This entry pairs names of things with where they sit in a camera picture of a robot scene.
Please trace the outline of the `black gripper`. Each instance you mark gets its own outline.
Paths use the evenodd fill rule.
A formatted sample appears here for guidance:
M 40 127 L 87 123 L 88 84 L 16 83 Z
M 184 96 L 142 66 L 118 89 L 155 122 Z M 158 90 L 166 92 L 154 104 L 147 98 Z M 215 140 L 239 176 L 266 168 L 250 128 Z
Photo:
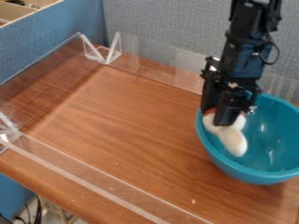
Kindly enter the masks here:
M 255 79 L 226 77 L 219 67 L 220 60 L 208 56 L 206 67 L 200 71 L 203 78 L 200 109 L 206 112 L 216 106 L 214 124 L 230 126 L 242 112 L 251 113 L 255 110 L 262 89 Z

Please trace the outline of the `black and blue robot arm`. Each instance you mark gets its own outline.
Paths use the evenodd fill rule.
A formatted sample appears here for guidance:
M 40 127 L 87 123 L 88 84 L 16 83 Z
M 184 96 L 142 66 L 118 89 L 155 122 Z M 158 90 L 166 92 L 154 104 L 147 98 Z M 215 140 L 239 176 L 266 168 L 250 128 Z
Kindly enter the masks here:
M 262 94 L 258 80 L 264 67 L 274 65 L 270 53 L 278 48 L 270 35 L 282 21 L 283 0 L 231 0 L 230 28 L 219 59 L 207 57 L 200 110 L 215 110 L 212 123 L 230 126 L 242 113 L 256 108 Z

